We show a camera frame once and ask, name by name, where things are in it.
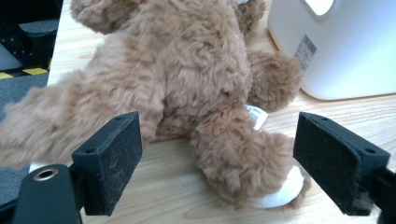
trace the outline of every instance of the brown plush toy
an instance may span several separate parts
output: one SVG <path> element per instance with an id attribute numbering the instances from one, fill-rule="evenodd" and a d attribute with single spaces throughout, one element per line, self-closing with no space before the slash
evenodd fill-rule
<path id="1" fill-rule="evenodd" d="M 0 164 L 68 162 L 110 119 L 138 111 L 143 147 L 190 138 L 224 204 L 297 206 L 310 179 L 294 140 L 254 130 L 245 107 L 279 110 L 302 79 L 293 59 L 247 50 L 263 12 L 262 0 L 73 0 L 77 21 L 110 35 L 85 68 L 7 106 Z M 300 186 L 285 187 L 293 176 Z"/>

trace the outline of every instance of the white foot pad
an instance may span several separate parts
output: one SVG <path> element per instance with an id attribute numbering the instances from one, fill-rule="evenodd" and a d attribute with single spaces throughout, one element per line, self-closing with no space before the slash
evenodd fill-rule
<path id="1" fill-rule="evenodd" d="M 273 194 L 265 195 L 262 198 L 252 198 L 250 201 L 254 207 L 274 208 L 285 205 L 295 199 L 303 188 L 304 178 L 300 168 L 293 166 L 282 188 Z"/>

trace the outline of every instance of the barcode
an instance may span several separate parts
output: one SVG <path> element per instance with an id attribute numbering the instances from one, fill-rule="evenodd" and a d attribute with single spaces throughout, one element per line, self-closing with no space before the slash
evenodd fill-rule
<path id="1" fill-rule="evenodd" d="M 308 35 L 304 36 L 303 41 L 308 47 L 308 49 L 311 51 L 312 55 L 314 55 L 315 52 L 317 52 L 317 47 L 314 45 L 314 43 L 312 43 L 312 40 L 308 37 Z"/>

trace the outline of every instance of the white plastic box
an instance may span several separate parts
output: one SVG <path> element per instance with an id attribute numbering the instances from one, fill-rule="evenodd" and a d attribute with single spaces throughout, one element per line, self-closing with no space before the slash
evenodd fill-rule
<path id="1" fill-rule="evenodd" d="M 300 59 L 308 94 L 386 94 L 396 92 L 395 10 L 395 0 L 274 0 L 268 28 L 282 52 Z"/>

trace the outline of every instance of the wooden table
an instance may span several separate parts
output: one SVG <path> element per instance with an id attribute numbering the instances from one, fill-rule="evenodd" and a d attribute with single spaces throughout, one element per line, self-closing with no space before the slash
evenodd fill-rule
<path id="1" fill-rule="evenodd" d="M 74 22 L 70 0 L 64 0 L 49 84 L 65 72 L 83 67 L 104 37 Z M 266 29 L 266 16 L 248 47 L 276 49 Z M 300 111 L 333 119 L 392 154 L 389 169 L 396 168 L 396 95 L 342 101 L 320 101 L 303 91 L 282 111 L 270 114 L 263 128 L 294 136 Z M 85 217 L 85 223 L 375 223 L 378 209 L 369 217 L 341 214 L 317 184 L 299 210 L 232 211 L 218 203 L 195 166 L 188 140 L 151 144 L 138 164 L 112 217 Z"/>

